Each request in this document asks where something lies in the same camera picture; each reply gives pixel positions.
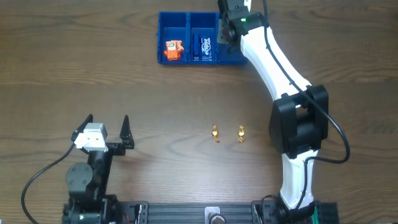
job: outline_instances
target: wooden surface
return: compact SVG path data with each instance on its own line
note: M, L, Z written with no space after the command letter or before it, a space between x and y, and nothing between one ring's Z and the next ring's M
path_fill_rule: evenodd
M108 187L121 200L250 202L280 190L272 100L259 75L252 65L159 65L157 15L171 10L218 8L215 0L0 1L3 223L28 223L22 188L68 149L89 113L109 141L130 116L136 150L114 158ZM398 1L270 0L269 10L280 47L326 86L352 146L346 164L315 163L315 199L338 202L342 223L398 220ZM343 157L332 128L322 146L321 156ZM38 222L60 223L65 174L80 161L86 155L74 150L31 185L27 206Z

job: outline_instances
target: orange package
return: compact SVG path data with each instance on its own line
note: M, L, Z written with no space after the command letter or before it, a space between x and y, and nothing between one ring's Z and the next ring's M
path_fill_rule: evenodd
M183 50L181 40L167 41L164 55L167 57L167 60L180 60Z

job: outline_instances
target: white plastic part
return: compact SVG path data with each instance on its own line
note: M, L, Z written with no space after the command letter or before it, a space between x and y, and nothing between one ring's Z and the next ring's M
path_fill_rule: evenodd
M88 123L75 140L76 148L85 148L87 151L108 151L105 140L108 136L105 125L102 123Z
M250 12L250 8L251 8L251 0L244 0L244 5L248 7L249 12Z
M296 159L289 159L286 154L282 155L284 167L284 183L280 190L280 196L289 209L295 209L299 203L304 189L304 160L311 156L316 156L318 151L307 151L297 155ZM307 165L307 190L300 205L300 208L308 206L313 202L311 191L313 160Z
M311 85L311 83L304 79L287 60L275 41L270 27L267 28L267 37L273 53L287 74L303 91L307 90L307 86ZM241 51L259 72L271 94L272 100L278 100L284 93L290 96L299 92L293 85L290 85L289 80L267 49L263 26L249 30L248 34L242 35Z

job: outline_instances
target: cable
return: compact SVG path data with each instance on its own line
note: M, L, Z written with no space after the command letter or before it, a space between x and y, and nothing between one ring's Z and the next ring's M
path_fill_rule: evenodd
M27 211L26 208L26 204L25 204L25 195L26 195L26 191L29 188L29 186L31 185L31 183L40 175L42 175L45 171L49 170L51 167L53 167L55 164L61 162L64 158L66 158L69 153L72 151L72 149L75 147L75 143L72 143L72 145L70 146L69 150L59 159L57 159L56 161L54 161L53 163L51 163L50 165L44 167L42 170L40 170L36 175L34 175L32 178L30 178L30 180L26 183L23 191L22 191L22 195L21 195L21 205L22 205L22 209L25 212L26 217L33 223L33 224L39 224L33 217L32 215L30 215L30 213Z
M262 0L262 3L264 5L264 14L267 15L266 0ZM345 136L343 130L338 126L336 121L330 115L328 115L328 113L326 113L326 111L323 110L322 107L317 102L315 102L307 94L305 94L304 91L292 80L292 78L289 76L289 74L285 71L285 69L280 64L280 62L278 61L277 57L275 56L275 54L273 53L273 51L269 45L266 27L265 27L264 31L265 31L264 33L265 33L266 45L267 45L268 51L271 54L272 58L275 60L275 62L278 64L280 70L284 73L284 75L289 80L289 82L298 90L298 92L301 93L308 100L308 102L310 102L319 112L321 112L321 114L333 125L333 127L337 130L338 134L341 136L341 139L343 140L344 146L346 148L346 156L344 159L334 160L334 159L327 159L327 158L323 158L323 157L312 156L312 157L308 157L304 161L304 188L303 188L303 192L301 194L300 200L298 201L298 204L295 208L297 210L300 208L300 205L303 202L303 199L305 196L305 192L307 191L307 175L308 175L307 174L307 164L308 164L308 161L313 159L313 160L329 162L329 163L333 163L333 164L342 164L349 159L350 148L349 148L349 143L348 143L347 137Z

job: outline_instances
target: blue divided container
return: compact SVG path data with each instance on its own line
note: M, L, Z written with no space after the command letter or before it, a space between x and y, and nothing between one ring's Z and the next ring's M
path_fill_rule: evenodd
M159 12L157 31L157 61L164 65L244 65L248 62L240 51L227 53L228 44L218 44L219 12ZM193 59L193 36L210 37L211 60ZM184 51L181 60L168 61L164 55L165 43L181 40Z

